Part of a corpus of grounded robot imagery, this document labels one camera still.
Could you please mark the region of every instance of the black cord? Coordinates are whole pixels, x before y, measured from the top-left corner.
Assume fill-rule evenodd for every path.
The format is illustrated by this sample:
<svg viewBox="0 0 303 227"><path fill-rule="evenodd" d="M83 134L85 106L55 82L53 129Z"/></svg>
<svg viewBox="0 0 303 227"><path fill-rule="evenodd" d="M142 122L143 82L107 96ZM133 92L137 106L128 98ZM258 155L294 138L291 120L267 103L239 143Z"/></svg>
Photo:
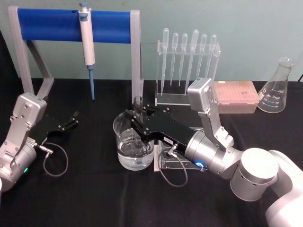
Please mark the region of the black cord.
<svg viewBox="0 0 303 227"><path fill-rule="evenodd" d="M298 82L300 82L300 80L303 78L303 74L302 74L302 76L298 79Z"/></svg>

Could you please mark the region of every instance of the plastic dropper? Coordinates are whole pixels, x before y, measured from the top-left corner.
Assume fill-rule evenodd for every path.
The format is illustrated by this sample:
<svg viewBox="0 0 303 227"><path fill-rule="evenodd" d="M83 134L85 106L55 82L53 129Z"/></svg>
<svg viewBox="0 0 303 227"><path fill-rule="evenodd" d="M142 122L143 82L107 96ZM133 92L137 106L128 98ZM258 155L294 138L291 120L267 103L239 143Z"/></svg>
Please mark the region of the plastic dropper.
<svg viewBox="0 0 303 227"><path fill-rule="evenodd" d="M171 43L172 54L171 54L171 67L170 67L170 85L172 82L172 77L174 75L175 57L176 57L176 52L177 52L178 39L179 39L179 35L178 35L178 33L175 32L172 35L172 43Z"/></svg>
<svg viewBox="0 0 303 227"><path fill-rule="evenodd" d="M197 78L199 77L200 74L200 69L201 69L201 64L202 64L202 58L204 55L204 50L205 50L205 46L206 46L206 41L207 41L207 34L203 34L201 36L201 41L200 41L200 56L198 59L198 67L197 67Z"/></svg>
<svg viewBox="0 0 303 227"><path fill-rule="evenodd" d="M163 63L162 63L162 78L161 78L161 95L162 95L163 89L164 89L166 55L167 55L168 46L169 46L169 29L166 27L165 29L163 29L163 38L162 38Z"/></svg>
<svg viewBox="0 0 303 227"><path fill-rule="evenodd" d="M180 68L179 68L179 86L180 86L180 81L181 81L181 76L182 76L183 62L184 62L185 50L186 50L186 46L187 46L187 39L188 39L188 35L186 33L184 33L182 35L182 41L181 41L182 53L181 53Z"/></svg>
<svg viewBox="0 0 303 227"><path fill-rule="evenodd" d="M208 78L209 75L209 67L210 67L210 61L212 59L213 51L214 51L214 46L216 44L217 36L215 34L212 35L210 38L210 44L209 44L209 56L207 59L207 65L206 65L206 70L205 70L205 78Z"/></svg>
<svg viewBox="0 0 303 227"><path fill-rule="evenodd" d="M193 59L194 59L195 49L196 49L197 42L198 42L198 37L199 37L199 31L197 29L195 29L193 31L193 34L192 34L192 37L191 37L191 42L190 42L190 57L189 57L189 65L188 65L184 95L186 94L187 88L188 88L188 85L189 85L191 68L193 66Z"/></svg>

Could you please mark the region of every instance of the pipette tip box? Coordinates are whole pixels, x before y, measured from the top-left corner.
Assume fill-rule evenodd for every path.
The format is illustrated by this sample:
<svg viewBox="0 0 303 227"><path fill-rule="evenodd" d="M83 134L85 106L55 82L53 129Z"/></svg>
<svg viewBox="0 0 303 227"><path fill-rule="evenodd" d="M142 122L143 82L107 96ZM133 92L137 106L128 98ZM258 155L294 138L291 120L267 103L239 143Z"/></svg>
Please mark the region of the pipette tip box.
<svg viewBox="0 0 303 227"><path fill-rule="evenodd" d="M214 88L221 114L252 114L259 96L251 81L216 81Z"/></svg>

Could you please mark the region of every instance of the erlenmeyer flask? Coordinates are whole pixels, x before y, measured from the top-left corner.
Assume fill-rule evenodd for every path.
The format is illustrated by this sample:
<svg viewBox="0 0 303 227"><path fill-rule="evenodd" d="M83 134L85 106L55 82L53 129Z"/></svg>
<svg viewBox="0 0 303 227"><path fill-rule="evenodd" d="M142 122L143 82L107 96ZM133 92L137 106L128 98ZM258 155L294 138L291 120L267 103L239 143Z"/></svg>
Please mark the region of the erlenmeyer flask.
<svg viewBox="0 0 303 227"><path fill-rule="evenodd" d="M288 75L294 66L291 58L280 58L272 78L259 91L259 109L268 113L278 113L286 105Z"/></svg>

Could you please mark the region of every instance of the micropipette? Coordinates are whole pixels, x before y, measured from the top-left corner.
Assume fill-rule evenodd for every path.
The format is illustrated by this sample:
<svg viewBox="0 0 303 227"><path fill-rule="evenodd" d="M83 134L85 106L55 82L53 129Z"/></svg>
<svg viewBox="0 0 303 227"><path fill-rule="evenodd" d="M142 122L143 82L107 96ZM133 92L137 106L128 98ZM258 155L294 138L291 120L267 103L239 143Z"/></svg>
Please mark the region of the micropipette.
<svg viewBox="0 0 303 227"><path fill-rule="evenodd" d="M91 98L95 101L95 89L94 89L94 64L95 64L95 51L93 40L93 29L91 25L91 8L88 7L86 2L80 3L81 9L79 10L79 21L81 28L82 44L84 61L89 70L90 91Z"/></svg>
<svg viewBox="0 0 303 227"><path fill-rule="evenodd" d="M216 44L216 40L217 40L217 36L215 34L213 34L212 37L210 38L210 43L209 43L209 56L208 56L208 59L207 59L207 65L206 65L206 70L205 70L205 78L208 78L210 61L212 59L213 50L214 50L214 46Z"/></svg>
<svg viewBox="0 0 303 227"><path fill-rule="evenodd" d="M162 63L162 78L161 78L161 95L164 89L164 81L165 81L165 68L166 68L166 55L167 48L169 46L169 29L163 29L163 39L162 39L162 47L163 47L163 63Z"/></svg>
<svg viewBox="0 0 303 227"><path fill-rule="evenodd" d="M180 68L179 68L179 86L180 86L180 81L181 81L181 76L182 76L182 69L183 69L185 50L186 50L186 46L187 46L187 39L188 39L188 35L186 33L184 33L182 35L182 41L181 41L182 53L181 53Z"/></svg>
<svg viewBox="0 0 303 227"><path fill-rule="evenodd" d="M201 36L201 41L200 41L200 56L198 59L198 67L197 67L197 78L199 77L200 74L200 69L201 69L201 64L202 64L202 58L204 55L204 50L205 50L205 46L206 46L206 41L207 41L207 34L203 34Z"/></svg>
<svg viewBox="0 0 303 227"><path fill-rule="evenodd" d="M187 92L187 88L189 85L189 80L190 80L190 74L191 74L191 68L193 66L193 59L194 59L194 54L195 54L195 49L197 46L197 42L198 42L198 37L199 37L199 31L197 29L195 29L193 31L193 34L191 36L191 42L190 42L190 57L189 57L189 65L188 65L188 71L187 71L187 77L186 77L186 84L185 84L185 91L184 91L184 95Z"/></svg>
<svg viewBox="0 0 303 227"><path fill-rule="evenodd" d="M175 57L176 57L176 52L177 52L178 39L179 39L178 33L174 33L172 35L172 43L171 43L172 54L171 54L171 67L170 67L170 85L171 85L172 77L174 74Z"/></svg>

